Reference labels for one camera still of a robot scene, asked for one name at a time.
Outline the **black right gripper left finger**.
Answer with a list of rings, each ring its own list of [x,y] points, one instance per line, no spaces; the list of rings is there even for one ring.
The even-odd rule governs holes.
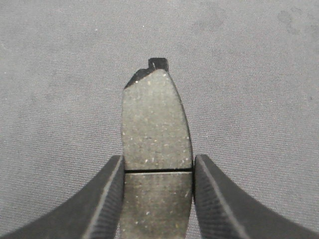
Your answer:
[[[114,239],[123,204],[124,177],[123,156],[112,156],[73,197],[3,238]]]

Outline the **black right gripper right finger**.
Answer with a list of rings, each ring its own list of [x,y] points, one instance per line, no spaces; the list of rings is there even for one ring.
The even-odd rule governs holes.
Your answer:
[[[318,233],[267,208],[207,156],[194,163],[194,203],[204,239],[317,239]]]

